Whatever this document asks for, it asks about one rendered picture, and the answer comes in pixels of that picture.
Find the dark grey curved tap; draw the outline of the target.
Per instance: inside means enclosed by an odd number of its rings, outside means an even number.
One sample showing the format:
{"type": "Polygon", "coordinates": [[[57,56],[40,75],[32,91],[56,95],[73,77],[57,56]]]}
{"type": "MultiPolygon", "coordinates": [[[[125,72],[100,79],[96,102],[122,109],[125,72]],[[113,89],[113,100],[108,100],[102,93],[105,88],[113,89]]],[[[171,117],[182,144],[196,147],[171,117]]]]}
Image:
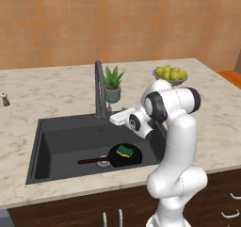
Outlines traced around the dark grey curved tap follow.
{"type": "Polygon", "coordinates": [[[97,118],[105,118],[107,116],[107,107],[105,101],[104,73],[102,63],[97,60],[95,62],[95,105],[97,118]]]}

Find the grey fruit bowl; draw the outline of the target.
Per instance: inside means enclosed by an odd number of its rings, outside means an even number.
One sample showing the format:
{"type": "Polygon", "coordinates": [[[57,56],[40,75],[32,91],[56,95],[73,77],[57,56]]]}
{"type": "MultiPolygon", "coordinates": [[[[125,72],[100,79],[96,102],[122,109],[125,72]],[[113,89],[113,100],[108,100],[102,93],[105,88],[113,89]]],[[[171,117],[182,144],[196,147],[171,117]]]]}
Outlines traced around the grey fruit bowl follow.
{"type": "MultiPolygon", "coordinates": [[[[163,78],[158,77],[158,76],[155,74],[155,70],[153,70],[153,77],[154,77],[156,80],[163,79],[163,78]]],[[[185,79],[176,80],[176,81],[168,80],[168,82],[169,82],[172,86],[179,86],[179,85],[183,84],[184,81],[186,81],[187,79],[188,79],[188,75],[186,76],[185,79]]]]}

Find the dark brown cupboard door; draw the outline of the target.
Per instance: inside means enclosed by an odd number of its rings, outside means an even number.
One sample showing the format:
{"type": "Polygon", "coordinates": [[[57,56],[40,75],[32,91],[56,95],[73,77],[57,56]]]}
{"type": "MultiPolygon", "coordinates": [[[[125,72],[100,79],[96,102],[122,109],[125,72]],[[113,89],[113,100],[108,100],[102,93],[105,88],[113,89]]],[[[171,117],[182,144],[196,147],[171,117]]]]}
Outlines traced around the dark brown cupboard door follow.
{"type": "Polygon", "coordinates": [[[30,204],[8,210],[15,227],[112,227],[112,206],[98,195],[30,204]]]}
{"type": "Polygon", "coordinates": [[[113,227],[120,227],[119,210],[122,211],[122,227],[146,227],[157,207],[158,200],[145,186],[117,190],[113,197],[113,227]]]}

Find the grey dishwasher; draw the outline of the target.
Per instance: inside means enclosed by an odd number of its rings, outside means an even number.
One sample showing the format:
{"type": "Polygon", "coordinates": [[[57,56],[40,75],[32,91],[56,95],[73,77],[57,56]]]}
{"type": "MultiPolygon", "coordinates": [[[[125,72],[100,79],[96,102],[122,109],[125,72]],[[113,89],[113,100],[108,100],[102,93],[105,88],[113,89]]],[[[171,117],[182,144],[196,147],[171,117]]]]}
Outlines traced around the grey dishwasher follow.
{"type": "Polygon", "coordinates": [[[0,227],[15,227],[6,209],[0,210],[0,227]]]}

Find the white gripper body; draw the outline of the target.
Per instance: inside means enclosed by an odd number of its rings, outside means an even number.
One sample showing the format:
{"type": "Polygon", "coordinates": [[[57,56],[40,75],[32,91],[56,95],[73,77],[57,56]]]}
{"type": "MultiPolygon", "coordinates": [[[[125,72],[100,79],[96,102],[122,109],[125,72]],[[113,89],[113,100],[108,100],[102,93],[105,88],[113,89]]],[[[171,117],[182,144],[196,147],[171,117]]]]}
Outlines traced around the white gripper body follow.
{"type": "Polygon", "coordinates": [[[121,112],[111,115],[109,117],[109,121],[117,126],[129,126],[129,117],[135,111],[136,109],[134,107],[127,108],[121,112]]]}

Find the green plant in teal pot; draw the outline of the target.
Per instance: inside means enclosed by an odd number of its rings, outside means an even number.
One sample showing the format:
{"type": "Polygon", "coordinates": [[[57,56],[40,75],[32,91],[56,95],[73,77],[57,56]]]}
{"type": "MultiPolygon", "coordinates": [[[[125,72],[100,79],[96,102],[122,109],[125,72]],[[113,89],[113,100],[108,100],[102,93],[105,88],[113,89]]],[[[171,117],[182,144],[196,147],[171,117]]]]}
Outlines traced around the green plant in teal pot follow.
{"type": "Polygon", "coordinates": [[[105,99],[110,104],[115,104],[121,98],[121,78],[123,73],[118,73],[118,70],[118,67],[115,67],[113,71],[105,67],[105,99]]]}

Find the green and yellow sponge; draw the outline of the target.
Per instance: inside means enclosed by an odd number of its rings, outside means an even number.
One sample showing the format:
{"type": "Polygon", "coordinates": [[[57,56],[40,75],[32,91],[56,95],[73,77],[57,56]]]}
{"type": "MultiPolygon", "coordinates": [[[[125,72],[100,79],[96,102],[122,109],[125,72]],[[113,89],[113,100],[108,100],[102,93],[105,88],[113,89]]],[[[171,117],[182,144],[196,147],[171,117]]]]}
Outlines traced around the green and yellow sponge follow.
{"type": "Polygon", "coordinates": [[[128,148],[126,148],[125,146],[123,146],[123,145],[120,145],[119,147],[118,147],[118,149],[117,149],[117,153],[119,154],[119,155],[121,155],[121,156],[123,156],[123,157],[127,157],[127,158],[129,158],[129,157],[131,157],[132,156],[132,154],[133,154],[133,150],[132,149],[128,149],[128,148]]]}

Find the dark grey sink basin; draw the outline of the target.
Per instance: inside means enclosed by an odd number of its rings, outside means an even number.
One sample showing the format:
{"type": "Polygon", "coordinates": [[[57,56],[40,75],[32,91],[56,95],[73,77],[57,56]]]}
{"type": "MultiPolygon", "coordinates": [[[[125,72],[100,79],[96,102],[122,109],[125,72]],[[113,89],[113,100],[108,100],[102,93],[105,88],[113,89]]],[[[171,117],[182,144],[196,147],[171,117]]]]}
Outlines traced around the dark grey sink basin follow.
{"type": "Polygon", "coordinates": [[[38,122],[26,182],[36,184],[116,170],[156,165],[164,157],[166,130],[156,122],[146,138],[138,137],[125,126],[116,126],[93,114],[40,119],[38,122]],[[107,156],[109,150],[121,143],[133,144],[142,152],[142,162],[114,168],[96,163],[78,164],[80,159],[107,156]]]}

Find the brown and white pepper grinder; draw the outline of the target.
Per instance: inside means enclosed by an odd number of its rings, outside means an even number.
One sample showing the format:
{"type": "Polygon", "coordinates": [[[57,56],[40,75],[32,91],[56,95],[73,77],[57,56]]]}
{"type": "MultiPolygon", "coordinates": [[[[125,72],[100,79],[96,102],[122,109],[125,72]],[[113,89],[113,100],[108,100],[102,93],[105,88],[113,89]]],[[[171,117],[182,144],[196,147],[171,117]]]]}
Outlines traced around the brown and white pepper grinder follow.
{"type": "Polygon", "coordinates": [[[8,94],[7,93],[1,93],[0,94],[0,97],[2,98],[3,100],[3,106],[9,106],[10,105],[10,102],[8,100],[8,94]]]}

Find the silver sink drain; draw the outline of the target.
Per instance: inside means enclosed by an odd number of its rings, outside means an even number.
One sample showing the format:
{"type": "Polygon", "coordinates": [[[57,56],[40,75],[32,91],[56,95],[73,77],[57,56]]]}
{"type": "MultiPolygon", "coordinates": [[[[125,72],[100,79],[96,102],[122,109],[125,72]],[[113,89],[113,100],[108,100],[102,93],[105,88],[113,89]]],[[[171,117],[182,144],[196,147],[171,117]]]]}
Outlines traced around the silver sink drain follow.
{"type": "Polygon", "coordinates": [[[108,166],[110,166],[110,162],[105,160],[105,161],[99,161],[96,163],[99,167],[101,168],[106,168],[108,166]]]}

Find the dark brown drawer front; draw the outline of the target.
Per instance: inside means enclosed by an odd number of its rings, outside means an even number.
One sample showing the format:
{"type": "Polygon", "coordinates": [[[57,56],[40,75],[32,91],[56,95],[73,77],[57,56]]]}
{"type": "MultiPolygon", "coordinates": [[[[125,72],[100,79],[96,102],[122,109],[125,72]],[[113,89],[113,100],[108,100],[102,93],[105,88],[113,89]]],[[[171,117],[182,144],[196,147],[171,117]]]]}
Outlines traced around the dark brown drawer front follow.
{"type": "Polygon", "coordinates": [[[214,206],[239,201],[234,200],[230,193],[241,196],[241,169],[212,173],[208,175],[208,178],[210,182],[202,192],[202,206],[214,206]]]}
{"type": "Polygon", "coordinates": [[[241,201],[214,206],[195,206],[190,203],[185,208],[184,216],[191,227],[241,227],[241,201]],[[236,209],[239,209],[240,216],[235,219],[221,216],[221,212],[232,215],[236,209]]]}

